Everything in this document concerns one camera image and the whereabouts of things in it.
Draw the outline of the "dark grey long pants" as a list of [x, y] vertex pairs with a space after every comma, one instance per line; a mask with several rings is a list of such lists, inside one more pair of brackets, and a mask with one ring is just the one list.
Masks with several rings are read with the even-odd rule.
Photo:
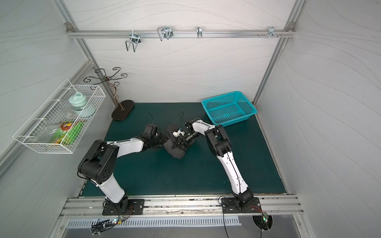
[[175, 122], [169, 124], [163, 134], [167, 139], [163, 147], [172, 157], [177, 159], [185, 156], [186, 150], [194, 144], [199, 136], [199, 133], [196, 131], [187, 131], [179, 128]]

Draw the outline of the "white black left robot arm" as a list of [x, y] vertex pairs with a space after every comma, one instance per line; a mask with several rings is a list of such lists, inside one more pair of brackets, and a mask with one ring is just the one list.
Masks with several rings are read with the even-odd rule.
[[147, 124], [144, 132], [136, 137], [119, 141], [96, 140], [80, 162], [77, 175], [91, 181], [105, 195], [107, 209], [125, 214], [131, 208], [128, 194], [120, 187], [114, 176], [118, 158], [163, 146], [168, 138], [159, 127]]

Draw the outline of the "dark oval stand base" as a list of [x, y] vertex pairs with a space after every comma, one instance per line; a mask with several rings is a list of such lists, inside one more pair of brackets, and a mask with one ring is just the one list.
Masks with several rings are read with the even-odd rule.
[[134, 108], [135, 104], [132, 100], [125, 100], [118, 104], [111, 117], [115, 121], [124, 120]]

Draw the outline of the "teal plastic mesh basket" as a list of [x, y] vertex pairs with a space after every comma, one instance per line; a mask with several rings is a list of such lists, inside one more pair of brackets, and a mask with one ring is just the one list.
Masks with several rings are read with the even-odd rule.
[[258, 112], [253, 103], [240, 91], [208, 98], [201, 104], [211, 122], [223, 127], [243, 122]]

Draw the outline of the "ornate metal hook stand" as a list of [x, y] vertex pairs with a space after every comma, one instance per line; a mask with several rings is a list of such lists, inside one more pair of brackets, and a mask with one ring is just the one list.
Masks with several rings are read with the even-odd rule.
[[103, 69], [103, 68], [97, 68], [94, 72], [95, 74], [97, 75], [100, 75], [101, 77], [93, 77], [93, 76], [88, 76], [86, 77], [83, 82], [84, 83], [90, 83], [92, 81], [92, 79], [98, 79], [100, 80], [99, 83], [95, 83], [94, 85], [98, 85], [98, 84], [102, 84], [102, 83], [106, 83], [111, 92], [112, 92], [112, 95], [113, 95], [113, 101], [118, 104], [118, 100], [119, 100], [119, 96], [117, 95], [118, 93], [118, 90], [117, 90], [117, 87], [119, 86], [119, 80], [121, 79], [125, 79], [128, 77], [128, 74], [127, 73], [121, 73], [119, 76], [118, 74], [120, 73], [121, 71], [121, 68], [116, 66], [116, 67], [113, 67], [112, 68], [112, 71], [114, 74], [112, 75], [108, 75], [106, 73], [106, 70]]

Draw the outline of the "pale green lidded jar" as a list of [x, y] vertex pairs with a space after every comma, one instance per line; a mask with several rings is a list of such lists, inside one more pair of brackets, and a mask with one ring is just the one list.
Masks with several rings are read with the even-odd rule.
[[95, 113], [94, 107], [88, 104], [88, 99], [81, 92], [76, 92], [68, 101], [76, 114], [81, 117], [90, 117]]

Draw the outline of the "green snack packet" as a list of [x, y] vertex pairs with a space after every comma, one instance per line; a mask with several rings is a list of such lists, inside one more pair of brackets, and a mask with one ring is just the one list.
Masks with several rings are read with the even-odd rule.
[[49, 143], [71, 145], [82, 131], [83, 122], [63, 122], [53, 133]]

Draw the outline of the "white vent strip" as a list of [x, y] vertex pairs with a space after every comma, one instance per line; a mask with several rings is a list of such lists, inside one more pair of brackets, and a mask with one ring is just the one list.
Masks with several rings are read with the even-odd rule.
[[223, 227], [241, 226], [238, 216], [201, 217], [135, 217], [116, 225], [117, 228], [157, 228], [157, 227]]

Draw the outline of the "double metal hook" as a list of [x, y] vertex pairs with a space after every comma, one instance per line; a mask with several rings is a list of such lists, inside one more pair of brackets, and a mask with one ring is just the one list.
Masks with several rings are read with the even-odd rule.
[[132, 32], [132, 34], [129, 35], [129, 39], [125, 42], [126, 50], [133, 50], [133, 52], [135, 53], [139, 43], [141, 43], [140, 36]]

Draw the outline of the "small metal hook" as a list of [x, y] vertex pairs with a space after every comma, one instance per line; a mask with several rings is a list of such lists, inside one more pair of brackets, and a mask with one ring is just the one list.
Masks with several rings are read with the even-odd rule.
[[196, 28], [196, 32], [197, 32], [197, 38], [201, 39], [202, 38], [202, 28], [200, 26], [198, 26]]

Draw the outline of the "curved metal hook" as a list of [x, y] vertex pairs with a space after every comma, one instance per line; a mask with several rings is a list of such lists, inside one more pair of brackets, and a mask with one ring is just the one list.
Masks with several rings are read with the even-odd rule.
[[157, 33], [159, 35], [160, 41], [163, 41], [164, 38], [169, 40], [173, 37], [174, 33], [171, 27], [169, 26], [161, 26], [157, 28]]

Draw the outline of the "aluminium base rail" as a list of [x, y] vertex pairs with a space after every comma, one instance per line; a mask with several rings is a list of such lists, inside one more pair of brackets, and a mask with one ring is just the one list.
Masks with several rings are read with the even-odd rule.
[[[222, 214], [221, 199], [232, 201], [231, 195], [142, 195], [130, 196], [129, 199], [143, 199], [142, 216], [219, 216]], [[303, 215], [304, 209], [296, 195], [255, 194], [253, 211], [266, 212], [269, 215]], [[79, 197], [67, 199], [61, 214], [66, 218], [103, 217], [105, 198]]]

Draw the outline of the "aluminium top rail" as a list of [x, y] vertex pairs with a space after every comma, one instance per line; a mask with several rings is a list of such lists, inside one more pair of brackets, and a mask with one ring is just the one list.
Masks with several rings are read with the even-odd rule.
[[[210, 38], [260, 38], [258, 34], [265, 34], [268, 29], [265, 30], [206, 30], [202, 29], [202, 39]], [[284, 34], [283, 38], [293, 38], [296, 35], [296, 31], [288, 30], [275, 30], [276, 33]], [[67, 32], [71, 39], [127, 39], [130, 34], [134, 32], [138, 34], [142, 39], [158, 39], [159, 35], [157, 30], [78, 30], [73, 32]], [[187, 38], [198, 39], [196, 29], [191, 30], [173, 30], [172, 38]]]

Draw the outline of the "metal bracket hook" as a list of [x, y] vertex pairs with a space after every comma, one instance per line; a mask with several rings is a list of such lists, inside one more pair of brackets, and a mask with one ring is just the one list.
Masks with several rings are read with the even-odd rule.
[[276, 33], [275, 28], [272, 26], [268, 29], [268, 31], [265, 34], [258, 34], [259, 37], [266, 37], [266, 38], [283, 38], [284, 34], [282, 33]]

